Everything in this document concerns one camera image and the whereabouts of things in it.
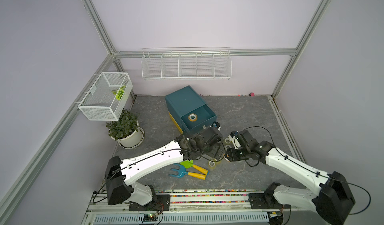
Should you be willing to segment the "orange tape roll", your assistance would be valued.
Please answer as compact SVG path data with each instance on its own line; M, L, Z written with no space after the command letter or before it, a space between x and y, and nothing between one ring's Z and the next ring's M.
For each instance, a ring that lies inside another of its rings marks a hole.
M188 119L191 122L195 122L198 119L198 116L196 114L189 114Z

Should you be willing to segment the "teal three-drawer cabinet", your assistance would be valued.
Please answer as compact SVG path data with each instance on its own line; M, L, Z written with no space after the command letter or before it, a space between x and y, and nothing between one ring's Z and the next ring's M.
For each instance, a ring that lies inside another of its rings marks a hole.
M189 135L199 133L217 120L217 115L191 86L166 95L165 101L169 114L181 133ZM198 119L195 122L189 121L189 114L196 114Z

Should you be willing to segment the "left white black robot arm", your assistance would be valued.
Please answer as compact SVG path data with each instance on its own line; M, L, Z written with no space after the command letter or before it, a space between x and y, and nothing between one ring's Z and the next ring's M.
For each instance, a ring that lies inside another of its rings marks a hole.
M153 186L142 185L138 180L152 172L172 164L195 161L207 155L215 158L211 152L223 144L220 123L195 135L182 134L159 149L144 155L120 159L115 156L108 162L103 187L107 191L108 205L117 205L125 201L141 206L157 202Z

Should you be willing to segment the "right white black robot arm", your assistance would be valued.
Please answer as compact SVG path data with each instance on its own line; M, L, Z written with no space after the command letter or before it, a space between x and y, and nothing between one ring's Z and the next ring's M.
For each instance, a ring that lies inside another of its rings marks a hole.
M356 201L342 174L329 174L306 165L270 142L258 142L247 130L231 132L229 140L234 146L226 152L228 161L252 159L273 167L304 185L304 189L297 189L272 183L263 195L266 205L299 207L317 213L331 225L345 223Z

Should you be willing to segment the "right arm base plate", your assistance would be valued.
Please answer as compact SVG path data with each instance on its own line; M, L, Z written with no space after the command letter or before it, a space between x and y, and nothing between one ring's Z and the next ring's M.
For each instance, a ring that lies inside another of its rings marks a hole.
M265 195L264 193L249 194L249 203L252 210L284 210L291 208L291 205L280 204L272 195Z

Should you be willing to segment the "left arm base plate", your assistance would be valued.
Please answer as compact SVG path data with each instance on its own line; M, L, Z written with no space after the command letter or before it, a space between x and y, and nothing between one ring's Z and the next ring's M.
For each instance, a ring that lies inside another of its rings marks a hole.
M130 212L144 212L144 211L168 211L171 205L170 195L156 195L155 199L146 205L139 205L137 203L130 203Z

